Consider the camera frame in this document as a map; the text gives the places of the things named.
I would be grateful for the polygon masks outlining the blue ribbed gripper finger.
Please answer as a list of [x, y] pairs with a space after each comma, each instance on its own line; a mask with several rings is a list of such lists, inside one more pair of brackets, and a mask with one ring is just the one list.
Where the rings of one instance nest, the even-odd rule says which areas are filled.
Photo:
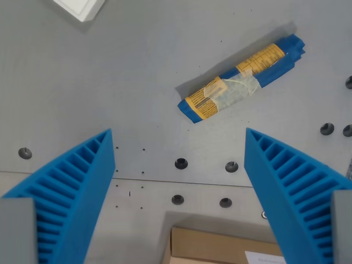
[[39, 263], [83, 263], [116, 168], [108, 129], [49, 162], [4, 194], [35, 205]]
[[332, 195], [351, 180], [251, 128], [244, 168], [286, 263], [333, 263]]

